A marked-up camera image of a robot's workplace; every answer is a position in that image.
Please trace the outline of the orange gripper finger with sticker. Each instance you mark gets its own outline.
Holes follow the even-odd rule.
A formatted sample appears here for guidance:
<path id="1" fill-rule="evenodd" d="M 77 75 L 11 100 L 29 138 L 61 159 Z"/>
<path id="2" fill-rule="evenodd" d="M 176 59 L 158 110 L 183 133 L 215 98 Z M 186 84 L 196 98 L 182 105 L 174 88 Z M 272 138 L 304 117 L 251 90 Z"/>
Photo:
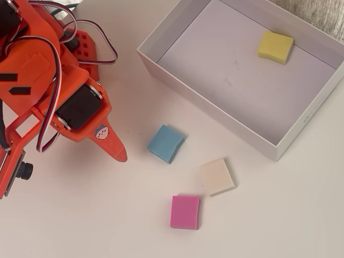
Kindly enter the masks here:
<path id="1" fill-rule="evenodd" d="M 53 122 L 62 136 L 75 142 L 90 139 L 115 160 L 126 162 L 124 144 L 108 121 L 111 110 L 105 89 L 88 79 L 57 108 Z"/>

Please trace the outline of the orange gripper body with servo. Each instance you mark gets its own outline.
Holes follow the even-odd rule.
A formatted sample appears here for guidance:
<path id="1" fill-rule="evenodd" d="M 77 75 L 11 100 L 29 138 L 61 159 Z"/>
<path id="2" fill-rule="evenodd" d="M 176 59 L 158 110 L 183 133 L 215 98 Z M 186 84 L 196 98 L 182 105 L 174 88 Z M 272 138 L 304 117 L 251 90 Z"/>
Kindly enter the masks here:
<path id="1" fill-rule="evenodd" d="M 50 123 L 57 124 L 56 131 L 70 140 L 97 139 L 102 128 L 102 87 L 87 70 L 73 64 L 61 66 L 60 79 L 60 95 Z M 39 134 L 57 82 L 55 65 L 5 69 L 5 103 L 18 115 L 5 129 L 10 146 L 25 146 Z M 15 125 L 30 115 L 40 123 L 23 137 L 16 135 Z"/>

